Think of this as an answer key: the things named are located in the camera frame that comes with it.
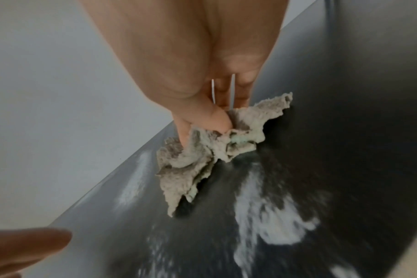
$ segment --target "human hand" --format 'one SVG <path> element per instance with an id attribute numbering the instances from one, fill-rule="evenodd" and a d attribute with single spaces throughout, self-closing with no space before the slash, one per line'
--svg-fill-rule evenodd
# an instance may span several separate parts
<path id="1" fill-rule="evenodd" d="M 59 252 L 71 237 L 69 231 L 52 228 L 0 230 L 0 277 L 20 278 L 17 271 Z"/>
<path id="2" fill-rule="evenodd" d="M 81 0 L 143 93 L 172 112 L 186 145 L 191 124 L 224 133 L 279 35 L 288 0 Z M 214 80 L 214 100 L 211 81 Z"/>

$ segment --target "skin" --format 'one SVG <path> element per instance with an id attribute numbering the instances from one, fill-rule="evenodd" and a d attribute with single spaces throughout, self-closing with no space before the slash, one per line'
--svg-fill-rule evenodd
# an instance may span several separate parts
<path id="1" fill-rule="evenodd" d="M 232 128 L 225 110 L 233 74 L 233 106 L 248 106 L 288 0 L 81 3 L 142 92 L 172 112 L 185 145 L 191 124 L 220 133 Z M 20 277 L 17 271 L 59 252 L 70 240 L 70 232 L 50 228 L 0 231 L 0 277 Z"/>

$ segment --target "crumpled cloth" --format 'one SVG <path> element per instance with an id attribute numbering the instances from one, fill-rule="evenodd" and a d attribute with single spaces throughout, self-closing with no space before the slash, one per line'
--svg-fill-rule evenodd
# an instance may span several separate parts
<path id="1" fill-rule="evenodd" d="M 167 138 L 157 151 L 157 176 L 169 205 L 167 214 L 173 215 L 182 196 L 193 201 L 198 183 L 210 176 L 218 159 L 230 162 L 241 153 L 256 150 L 256 144 L 265 140 L 265 122 L 282 116 L 291 101 L 292 93 L 285 93 L 252 107 L 230 110 L 227 114 L 234 128 L 225 134 L 192 126 L 186 148 L 178 138 Z"/>

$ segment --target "glossy black surface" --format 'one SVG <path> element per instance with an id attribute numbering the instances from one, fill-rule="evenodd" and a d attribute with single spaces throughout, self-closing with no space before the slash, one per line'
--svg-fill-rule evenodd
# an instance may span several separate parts
<path id="1" fill-rule="evenodd" d="M 234 205 L 251 172 L 273 204 L 289 193 L 320 219 L 296 244 L 258 238 L 252 277 L 385 277 L 417 234 L 417 0 L 317 1 L 283 29 L 252 102 L 291 91 L 257 151 L 218 162 L 175 218 L 154 176 L 167 126 L 54 222 L 73 241 L 25 277 L 242 277 Z"/>

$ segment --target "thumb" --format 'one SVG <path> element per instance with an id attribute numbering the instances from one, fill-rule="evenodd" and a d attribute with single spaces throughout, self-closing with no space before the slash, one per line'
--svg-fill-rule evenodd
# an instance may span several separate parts
<path id="1" fill-rule="evenodd" d="M 206 130 L 226 133 L 233 128 L 227 113 L 204 94 L 175 99 L 170 110 L 189 123 Z"/>

